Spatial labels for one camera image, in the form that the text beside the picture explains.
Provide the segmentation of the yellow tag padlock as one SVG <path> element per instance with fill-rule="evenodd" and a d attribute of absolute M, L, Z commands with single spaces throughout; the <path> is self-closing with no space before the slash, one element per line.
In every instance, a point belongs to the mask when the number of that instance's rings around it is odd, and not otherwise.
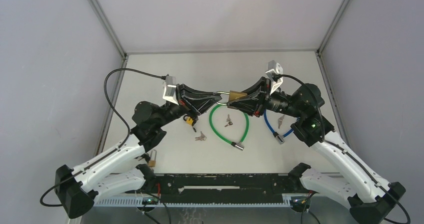
<path fill-rule="evenodd" d="M 197 130 L 195 128 L 195 125 L 196 125 L 196 123 L 198 121 L 198 118 L 197 117 L 191 117 L 189 115 L 184 115 L 183 116 L 183 120 L 192 127 L 192 129 L 193 129 L 193 131 L 195 133 L 197 132 Z"/>

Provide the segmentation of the large brass padlock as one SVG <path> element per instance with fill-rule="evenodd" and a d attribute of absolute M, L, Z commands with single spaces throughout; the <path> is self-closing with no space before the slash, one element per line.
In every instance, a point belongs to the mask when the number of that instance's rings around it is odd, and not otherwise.
<path fill-rule="evenodd" d="M 222 95 L 227 95 L 227 101 L 222 101 Z M 245 96 L 247 96 L 247 93 L 245 92 L 238 92 L 238 91 L 232 91 L 232 90 L 229 92 L 217 91 L 213 94 L 213 98 L 216 99 L 215 103 L 221 106 L 227 106 L 230 101 L 234 101 Z"/>

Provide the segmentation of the blue lock silver keys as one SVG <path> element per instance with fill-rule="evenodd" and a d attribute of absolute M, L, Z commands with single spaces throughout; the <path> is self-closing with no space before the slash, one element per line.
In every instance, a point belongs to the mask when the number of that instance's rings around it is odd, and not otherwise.
<path fill-rule="evenodd" d="M 280 117 L 278 118 L 278 120 L 277 120 L 277 125 L 278 125 L 278 128 L 279 128 L 279 129 L 280 129 L 280 128 L 281 128 L 281 126 L 282 126 L 282 123 L 283 123 L 284 118 L 285 118 L 285 115 L 282 115 L 282 116 L 280 116 Z"/>

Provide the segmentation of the green lock silver keys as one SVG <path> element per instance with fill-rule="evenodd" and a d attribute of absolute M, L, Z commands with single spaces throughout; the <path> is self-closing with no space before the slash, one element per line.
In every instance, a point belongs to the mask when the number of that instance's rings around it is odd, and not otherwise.
<path fill-rule="evenodd" d="M 231 125 L 233 125 L 233 123 L 232 123 L 232 120 L 230 118 L 230 114 L 228 114 L 227 115 L 227 119 L 226 119 L 226 125 L 225 125 L 225 127 L 231 126 Z"/>

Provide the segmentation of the brass padlock silver keys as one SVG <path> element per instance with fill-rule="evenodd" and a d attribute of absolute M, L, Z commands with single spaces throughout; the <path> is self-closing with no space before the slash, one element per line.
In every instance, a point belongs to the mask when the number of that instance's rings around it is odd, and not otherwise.
<path fill-rule="evenodd" d="M 200 131 L 200 136 L 195 137 L 196 141 L 205 141 L 206 139 L 207 139 L 207 137 L 202 131 Z"/>

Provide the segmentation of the blue cable lock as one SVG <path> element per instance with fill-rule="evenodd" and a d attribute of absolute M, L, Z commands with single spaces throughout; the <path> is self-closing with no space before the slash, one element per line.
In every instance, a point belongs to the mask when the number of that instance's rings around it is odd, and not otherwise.
<path fill-rule="evenodd" d="M 270 124 L 268 116 L 267 116 L 267 112 L 265 111 L 263 113 L 263 118 L 265 121 L 266 126 L 268 127 L 268 129 L 270 130 L 270 132 L 272 133 L 273 137 L 277 140 L 277 142 L 282 145 L 285 142 L 285 138 L 288 137 L 290 134 L 292 134 L 294 132 L 293 128 L 290 128 L 287 132 L 285 132 L 284 134 L 280 134 L 279 132 L 277 132 Z"/>

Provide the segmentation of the green cable lock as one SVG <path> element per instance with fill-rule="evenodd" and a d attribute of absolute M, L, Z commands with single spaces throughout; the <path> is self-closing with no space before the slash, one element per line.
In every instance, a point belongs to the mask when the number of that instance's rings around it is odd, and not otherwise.
<path fill-rule="evenodd" d="M 226 135 L 222 134 L 217 127 L 215 126 L 214 123 L 214 116 L 215 113 L 218 109 L 224 107 L 223 104 L 216 104 L 210 111 L 209 115 L 208 115 L 208 124 L 209 127 L 211 128 L 212 132 L 219 138 L 221 139 L 223 142 L 229 144 L 230 146 L 243 151 L 245 149 L 244 147 L 244 141 L 246 140 L 248 134 L 249 134 L 249 130 L 250 130 L 250 120 L 247 114 L 243 113 L 243 118 L 244 118 L 244 129 L 243 129 L 243 133 L 241 134 L 240 138 L 238 141 L 236 141 L 235 139 L 231 139 L 228 138 Z"/>

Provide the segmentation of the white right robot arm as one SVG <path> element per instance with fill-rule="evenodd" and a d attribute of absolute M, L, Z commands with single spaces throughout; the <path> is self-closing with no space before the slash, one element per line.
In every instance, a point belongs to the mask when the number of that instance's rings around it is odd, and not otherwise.
<path fill-rule="evenodd" d="M 322 174 L 305 163 L 290 172 L 289 187 L 295 192 L 304 189 L 325 195 L 347 208 L 359 224 L 379 224 L 397 206 L 405 193 L 399 182 L 389 182 L 372 170 L 345 143 L 334 126 L 322 115 L 324 100 L 318 87 L 300 83 L 291 95 L 272 89 L 274 78 L 261 78 L 244 90 L 241 97 L 230 98 L 228 107 L 250 116 L 266 111 L 296 118 L 291 125 L 294 135 L 331 163 L 343 180 Z"/>

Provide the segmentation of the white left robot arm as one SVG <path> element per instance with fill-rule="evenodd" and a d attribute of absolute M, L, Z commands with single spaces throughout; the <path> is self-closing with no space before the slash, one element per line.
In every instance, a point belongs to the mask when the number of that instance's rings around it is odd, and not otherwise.
<path fill-rule="evenodd" d="M 73 168 L 62 165 L 56 170 L 54 192 L 70 219 L 84 215 L 101 199 L 130 190 L 153 191 L 157 183 L 147 165 L 119 175 L 112 175 L 112 171 L 156 147 L 166 135 L 163 126 L 185 115 L 197 119 L 222 99 L 217 92 L 199 91 L 184 84 L 174 90 L 174 97 L 162 106 L 139 102 L 132 116 L 135 126 L 122 141 Z"/>

